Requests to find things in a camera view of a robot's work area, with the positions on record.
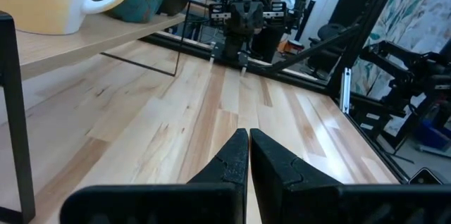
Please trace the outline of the black flat panel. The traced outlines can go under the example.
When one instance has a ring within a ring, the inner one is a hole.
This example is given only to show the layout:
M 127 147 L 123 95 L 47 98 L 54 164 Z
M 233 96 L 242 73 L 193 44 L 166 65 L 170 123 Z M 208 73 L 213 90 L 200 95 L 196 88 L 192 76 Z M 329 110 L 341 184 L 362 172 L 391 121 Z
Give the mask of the black flat panel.
M 338 0 L 329 23 L 350 26 L 364 11 L 369 0 Z

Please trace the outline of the wooden shelf riser black legs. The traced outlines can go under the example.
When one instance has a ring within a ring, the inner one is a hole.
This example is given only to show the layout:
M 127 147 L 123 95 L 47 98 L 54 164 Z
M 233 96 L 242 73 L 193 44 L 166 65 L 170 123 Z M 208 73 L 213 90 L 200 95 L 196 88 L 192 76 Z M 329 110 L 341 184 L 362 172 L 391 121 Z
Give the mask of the wooden shelf riser black legs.
M 126 23 L 104 14 L 88 15 L 69 35 L 39 35 L 16 29 L 0 11 L 0 124 L 8 123 L 18 208 L 0 205 L 0 223 L 28 224 L 36 215 L 22 82 L 69 66 L 184 21 L 182 13 L 156 15 L 149 23 Z

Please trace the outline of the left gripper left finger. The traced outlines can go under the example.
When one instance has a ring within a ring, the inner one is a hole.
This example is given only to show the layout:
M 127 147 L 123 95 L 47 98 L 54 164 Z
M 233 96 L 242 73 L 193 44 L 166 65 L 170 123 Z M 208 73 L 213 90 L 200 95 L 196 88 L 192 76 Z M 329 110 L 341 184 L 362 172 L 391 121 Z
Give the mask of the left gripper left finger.
M 63 203 L 60 224 L 245 224 L 249 135 L 238 129 L 185 184 L 94 185 Z

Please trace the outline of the leaf patterned fabric screen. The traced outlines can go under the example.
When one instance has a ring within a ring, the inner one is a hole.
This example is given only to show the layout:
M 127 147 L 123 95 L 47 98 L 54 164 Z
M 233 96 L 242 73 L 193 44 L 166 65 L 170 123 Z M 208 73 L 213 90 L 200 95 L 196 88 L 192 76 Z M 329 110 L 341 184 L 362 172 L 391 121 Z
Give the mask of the leaf patterned fabric screen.
M 440 52 L 451 39 L 451 0 L 388 0 L 364 46 L 393 42 L 423 54 Z M 389 76 L 373 63 L 356 60 L 351 90 L 374 99 L 388 94 Z

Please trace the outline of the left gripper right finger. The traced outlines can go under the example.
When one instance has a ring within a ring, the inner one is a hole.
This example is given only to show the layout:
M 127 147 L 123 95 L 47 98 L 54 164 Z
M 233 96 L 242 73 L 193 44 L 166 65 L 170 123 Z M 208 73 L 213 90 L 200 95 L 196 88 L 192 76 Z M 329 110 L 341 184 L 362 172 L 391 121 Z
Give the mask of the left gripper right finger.
M 343 184 L 250 131 L 263 224 L 451 224 L 451 185 Z

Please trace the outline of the blue plastic bin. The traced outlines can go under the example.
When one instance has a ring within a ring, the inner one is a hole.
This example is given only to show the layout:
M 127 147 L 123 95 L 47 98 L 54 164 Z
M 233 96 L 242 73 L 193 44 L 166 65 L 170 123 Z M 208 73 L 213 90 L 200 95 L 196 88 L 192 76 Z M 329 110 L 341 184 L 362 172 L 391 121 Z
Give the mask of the blue plastic bin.
M 445 149 L 451 147 L 451 130 L 434 125 L 432 120 L 423 120 L 414 131 L 416 139 L 426 147 Z

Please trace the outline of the black office chair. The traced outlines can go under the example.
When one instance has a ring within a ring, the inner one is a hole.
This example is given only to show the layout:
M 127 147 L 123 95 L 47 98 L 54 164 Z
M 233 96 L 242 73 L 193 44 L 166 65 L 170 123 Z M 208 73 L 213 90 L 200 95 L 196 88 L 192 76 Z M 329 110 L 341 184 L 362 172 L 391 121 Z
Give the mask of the black office chair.
M 318 32 L 318 38 L 310 37 L 310 47 L 320 45 L 322 50 L 317 51 L 307 59 L 307 66 L 314 75 L 319 72 L 330 73 L 345 52 L 347 43 L 357 34 L 358 25 L 344 27 L 337 23 L 329 23 L 322 26 Z

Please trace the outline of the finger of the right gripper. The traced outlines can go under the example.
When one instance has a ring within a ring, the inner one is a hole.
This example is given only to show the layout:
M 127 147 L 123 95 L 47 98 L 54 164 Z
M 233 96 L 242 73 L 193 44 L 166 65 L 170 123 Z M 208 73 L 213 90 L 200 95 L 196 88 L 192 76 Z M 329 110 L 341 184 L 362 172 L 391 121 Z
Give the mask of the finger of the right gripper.
M 237 35 L 247 35 L 247 29 L 245 27 L 245 15 L 247 6 L 245 2 L 233 2 L 230 5 L 231 18 L 229 20 L 229 29 L 231 32 Z
M 259 34 L 264 26 L 264 5 L 260 1 L 253 1 L 249 5 L 248 24 L 253 34 Z

